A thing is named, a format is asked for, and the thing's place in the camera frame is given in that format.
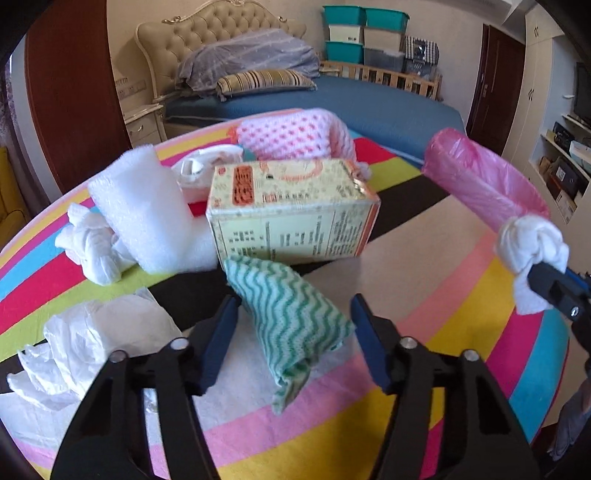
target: nightstand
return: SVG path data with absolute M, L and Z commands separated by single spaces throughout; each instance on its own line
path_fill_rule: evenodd
M 132 147 L 166 140 L 162 122 L 164 105 L 142 105 L 123 114 Z

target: tufted headboard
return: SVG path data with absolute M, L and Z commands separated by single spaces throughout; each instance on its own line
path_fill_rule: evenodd
M 154 99 L 174 91 L 178 64 L 201 45 L 261 28 L 282 28 L 298 38 L 306 33 L 304 24 L 275 17 L 252 0 L 213 0 L 187 17 L 138 25 L 135 41 L 150 67 Z

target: pink plastic bag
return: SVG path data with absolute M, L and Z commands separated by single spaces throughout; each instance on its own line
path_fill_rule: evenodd
M 423 174 L 495 232 L 513 216 L 535 213 L 550 218 L 548 206 L 518 170 L 453 128 L 429 142 Z

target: television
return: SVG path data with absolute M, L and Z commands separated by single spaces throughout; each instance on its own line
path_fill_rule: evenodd
M 591 75 L 584 63 L 577 63 L 577 92 L 574 114 L 591 125 Z

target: table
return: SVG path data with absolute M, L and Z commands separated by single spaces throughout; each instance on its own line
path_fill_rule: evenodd
M 192 149 L 229 143 L 228 130 L 239 121 L 164 142 L 157 146 L 158 156 L 172 165 Z M 351 297 L 361 292 L 376 315 L 392 319 L 403 335 L 430 349 L 451 355 L 477 350 L 532 440 L 558 389 L 567 353 L 566 326 L 556 311 L 517 315 L 512 276 L 493 253 L 493 232 L 416 168 L 352 134 L 358 159 L 371 164 L 371 186 L 382 200 L 370 243 L 359 258 L 297 270 L 344 312 Z M 227 291 L 220 270 L 167 279 L 135 267 L 112 286 L 92 284 L 53 246 L 71 202 L 93 206 L 84 185 L 74 189 L 36 217 L 0 255 L 2 379 L 18 369 L 14 352 L 41 340 L 47 319 L 78 302 L 109 300 L 151 286 L 184 329 L 210 315 Z M 205 205 L 191 209 L 202 215 Z M 372 383 L 355 339 L 327 354 L 298 399 L 276 417 L 270 408 L 274 386 L 244 315 L 217 384 L 197 401 L 221 477 L 365 480 L 393 399 Z M 2 380 L 0 392 L 6 391 Z M 0 402 L 0 417 L 13 432 L 25 419 L 2 416 L 3 408 Z M 443 392 L 436 389 L 425 475 L 434 472 L 437 462 L 442 414 Z M 13 436 L 48 478 L 58 445 Z M 166 476 L 157 440 L 151 441 L 151 452 L 155 473 Z

